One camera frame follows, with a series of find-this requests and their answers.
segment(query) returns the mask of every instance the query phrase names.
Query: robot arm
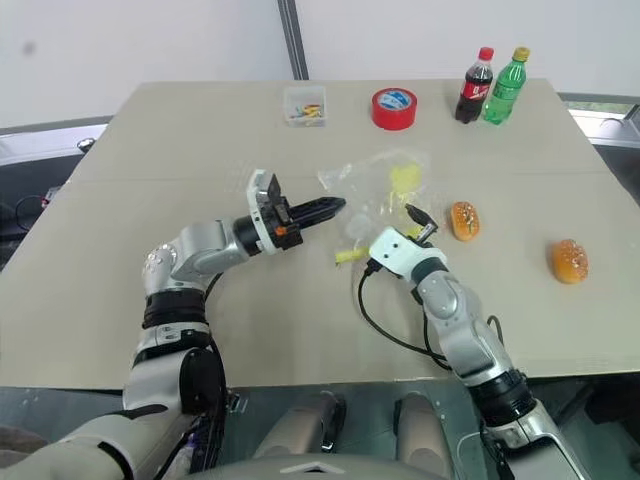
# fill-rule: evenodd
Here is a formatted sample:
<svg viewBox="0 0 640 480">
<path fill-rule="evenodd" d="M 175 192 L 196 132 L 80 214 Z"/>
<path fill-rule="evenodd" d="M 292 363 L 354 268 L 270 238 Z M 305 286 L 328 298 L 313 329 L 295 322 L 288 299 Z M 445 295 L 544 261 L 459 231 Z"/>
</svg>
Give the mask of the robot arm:
<svg viewBox="0 0 640 480">
<path fill-rule="evenodd" d="M 415 286 L 444 356 L 469 389 L 496 444 L 504 478 L 587 480 L 562 433 L 485 323 L 477 295 L 458 282 L 446 257 L 426 241 L 437 225 L 415 207 L 407 209 L 423 225 L 422 233 L 413 240 L 387 228 L 371 246 L 371 257 Z"/>
<path fill-rule="evenodd" d="M 226 380 L 205 317 L 208 288 L 251 256 L 299 245 L 302 229 L 332 218 L 345 204 L 325 197 L 290 207 L 275 175 L 264 170 L 252 176 L 247 198 L 250 215 L 191 225 L 147 256 L 143 330 L 124 410 L 89 421 L 0 471 L 0 478 L 156 479 L 198 416 L 218 412 L 224 422 Z"/>
</svg>

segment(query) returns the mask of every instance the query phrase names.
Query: table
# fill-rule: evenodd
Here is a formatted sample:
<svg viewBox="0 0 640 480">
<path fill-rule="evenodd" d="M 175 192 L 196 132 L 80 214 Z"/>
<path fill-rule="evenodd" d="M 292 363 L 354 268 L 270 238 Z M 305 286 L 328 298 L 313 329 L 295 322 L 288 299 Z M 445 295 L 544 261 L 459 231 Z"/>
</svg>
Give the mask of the table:
<svg viewBox="0 0 640 480">
<path fill-rule="evenodd" d="M 281 111 L 289 84 L 158 83 L 131 97 L 0 275 L 0 384 L 121 388 L 147 252 L 191 222 L 245 215 L 254 168 L 274 171 L 299 203 L 324 194 L 319 169 L 393 148 L 428 156 L 439 210 L 476 205 L 477 239 L 462 244 L 444 229 L 434 242 L 485 315 L 501 319 L 520 369 L 640 369 L 640 211 L 546 81 L 528 81 L 500 127 L 453 119 L 458 80 L 420 80 L 327 82 L 327 126 L 290 128 Z M 418 96 L 410 129 L 369 120 L 371 95 L 387 86 Z M 252 258 L 218 283 L 207 315 L 231 386 L 445 375 L 362 320 L 353 295 L 362 265 L 334 265 L 339 236 L 338 222 L 314 227 L 303 245 Z M 590 258 L 576 286 L 558 283 L 546 262 L 549 243 L 567 237 Z M 375 275 L 365 302 L 393 334 L 420 343 L 406 284 Z"/>
</svg>

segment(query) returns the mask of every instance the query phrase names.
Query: floor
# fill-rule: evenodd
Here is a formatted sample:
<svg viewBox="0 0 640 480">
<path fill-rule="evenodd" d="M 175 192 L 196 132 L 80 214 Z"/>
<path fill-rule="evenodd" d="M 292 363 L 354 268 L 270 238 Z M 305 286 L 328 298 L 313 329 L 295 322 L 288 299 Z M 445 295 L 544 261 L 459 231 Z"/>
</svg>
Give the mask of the floor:
<svg viewBox="0 0 640 480">
<path fill-rule="evenodd" d="M 566 380 L 536 385 L 552 415 L 560 411 L 581 387 L 579 381 Z M 244 408 L 228 419 L 227 435 L 220 463 L 250 457 L 260 441 L 297 398 L 321 390 L 341 393 L 347 400 L 347 418 L 336 445 L 338 453 L 393 458 L 394 402 L 406 393 L 418 391 L 431 399 L 442 416 L 449 447 L 456 451 L 458 440 L 477 431 L 478 420 L 466 390 L 454 379 L 428 382 L 317 385 L 242 389 L 238 393 Z M 121 408 L 116 395 L 75 391 L 0 388 L 0 424 L 21 427 L 56 441 L 83 422 Z M 563 431 L 593 480 L 638 480 L 629 458 L 640 452 L 638 445 L 618 424 L 594 425 L 579 410 Z M 465 442 L 461 459 L 454 458 L 459 480 L 496 479 L 491 460 L 479 439 Z"/>
</svg>

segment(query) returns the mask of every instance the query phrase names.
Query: small plastic box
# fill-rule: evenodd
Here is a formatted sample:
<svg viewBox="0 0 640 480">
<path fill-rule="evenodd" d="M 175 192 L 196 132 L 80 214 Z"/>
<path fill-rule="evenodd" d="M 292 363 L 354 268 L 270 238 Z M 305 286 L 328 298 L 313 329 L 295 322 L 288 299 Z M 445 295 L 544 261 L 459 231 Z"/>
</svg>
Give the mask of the small plastic box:
<svg viewBox="0 0 640 480">
<path fill-rule="evenodd" d="M 327 121 L 327 95 L 322 85 L 286 87 L 284 117 L 290 127 L 324 127 Z M 313 116 L 305 115 L 315 112 Z"/>
</svg>

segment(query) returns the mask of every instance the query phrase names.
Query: red tape roll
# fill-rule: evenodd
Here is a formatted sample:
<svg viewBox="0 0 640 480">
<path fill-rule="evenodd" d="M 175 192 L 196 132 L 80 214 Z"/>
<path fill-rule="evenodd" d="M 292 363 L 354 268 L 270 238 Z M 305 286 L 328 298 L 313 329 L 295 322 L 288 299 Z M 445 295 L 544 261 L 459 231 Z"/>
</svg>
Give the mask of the red tape roll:
<svg viewBox="0 0 640 480">
<path fill-rule="evenodd" d="M 373 123 L 385 130 L 403 130 L 413 125 L 418 98 L 404 88 L 385 88 L 371 99 Z"/>
</svg>

